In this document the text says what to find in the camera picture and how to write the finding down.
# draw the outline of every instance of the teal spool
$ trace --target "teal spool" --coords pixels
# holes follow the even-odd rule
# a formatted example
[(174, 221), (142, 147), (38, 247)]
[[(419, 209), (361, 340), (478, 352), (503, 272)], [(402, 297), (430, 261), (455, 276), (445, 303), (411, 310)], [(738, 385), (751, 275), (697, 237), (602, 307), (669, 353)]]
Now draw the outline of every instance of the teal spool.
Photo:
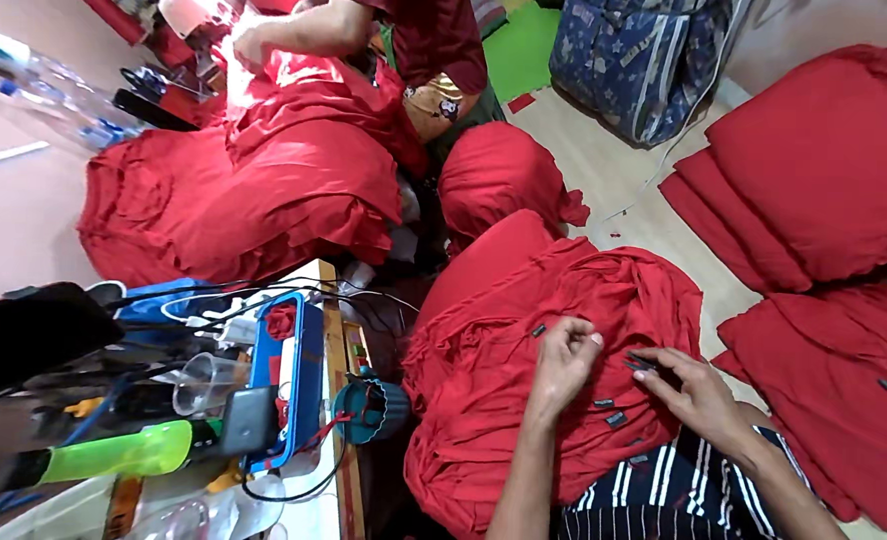
[[(383, 410), (365, 410), (368, 387), (371, 396), (382, 397)], [(396, 384), (374, 376), (354, 377), (337, 393), (330, 409), (334, 416), (339, 411), (353, 413), (350, 420), (337, 423), (337, 431), (348, 443), (364, 444), (386, 439), (403, 427), (410, 417), (410, 399)]]

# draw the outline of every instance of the striped shirt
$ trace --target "striped shirt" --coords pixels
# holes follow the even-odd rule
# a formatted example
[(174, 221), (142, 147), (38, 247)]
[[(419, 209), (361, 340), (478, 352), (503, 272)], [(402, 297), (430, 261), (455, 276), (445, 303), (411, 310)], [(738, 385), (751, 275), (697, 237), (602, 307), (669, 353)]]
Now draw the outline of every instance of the striped shirt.
[[(753, 429), (786, 454), (810, 487), (784, 437)], [(782, 537), (753, 481), (686, 426), (672, 442), (619, 463), (556, 518), (561, 540)]]

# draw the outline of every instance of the green foam mat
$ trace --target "green foam mat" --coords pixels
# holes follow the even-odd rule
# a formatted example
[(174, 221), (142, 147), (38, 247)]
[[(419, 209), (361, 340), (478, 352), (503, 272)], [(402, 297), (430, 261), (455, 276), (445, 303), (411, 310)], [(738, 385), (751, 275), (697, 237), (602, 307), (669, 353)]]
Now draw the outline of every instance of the green foam mat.
[(550, 85), (550, 51), (561, 20), (559, 9), (524, 3), (484, 39), (486, 70), (501, 103)]

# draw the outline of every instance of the green bottle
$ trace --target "green bottle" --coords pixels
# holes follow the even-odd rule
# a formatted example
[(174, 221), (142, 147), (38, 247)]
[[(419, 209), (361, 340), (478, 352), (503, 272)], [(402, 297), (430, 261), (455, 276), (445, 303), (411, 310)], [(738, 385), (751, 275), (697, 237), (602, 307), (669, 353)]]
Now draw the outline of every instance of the green bottle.
[(21, 451), (3, 491), (103, 475), (166, 475), (205, 457), (219, 431), (219, 421), (173, 420), (131, 435)]

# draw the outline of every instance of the pink wall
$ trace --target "pink wall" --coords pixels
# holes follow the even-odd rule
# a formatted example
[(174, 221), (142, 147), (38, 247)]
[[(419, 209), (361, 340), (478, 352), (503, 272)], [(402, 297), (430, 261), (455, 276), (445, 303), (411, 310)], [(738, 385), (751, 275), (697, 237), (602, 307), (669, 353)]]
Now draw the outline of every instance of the pink wall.
[[(130, 48), (80, 0), (5, 0), (0, 32), (109, 90), (124, 84), (118, 68), (139, 66), (141, 54), (149, 54)], [(0, 150), (34, 141), (53, 146), (0, 162), (0, 292), (99, 280), (74, 230), (85, 197), (88, 153), (0, 94)]]
[(725, 74), (756, 94), (791, 68), (855, 43), (887, 47), (887, 0), (754, 0)]

